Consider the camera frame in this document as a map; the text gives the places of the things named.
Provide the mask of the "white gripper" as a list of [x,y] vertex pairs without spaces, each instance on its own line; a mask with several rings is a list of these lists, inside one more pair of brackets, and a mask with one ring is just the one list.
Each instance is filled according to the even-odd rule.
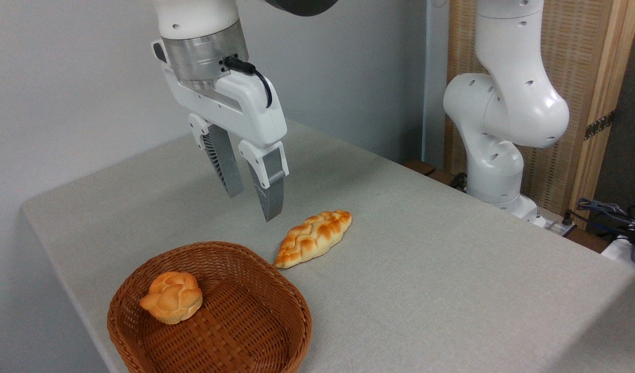
[[277,217],[283,208],[284,177],[289,175],[280,141],[287,126],[278,100],[267,108],[260,79],[238,71],[202,91],[182,85],[168,67],[165,78],[178,103],[192,112],[188,123],[195,142],[206,152],[228,196],[244,190],[228,136],[232,132],[244,139],[238,149],[248,163],[265,221]]

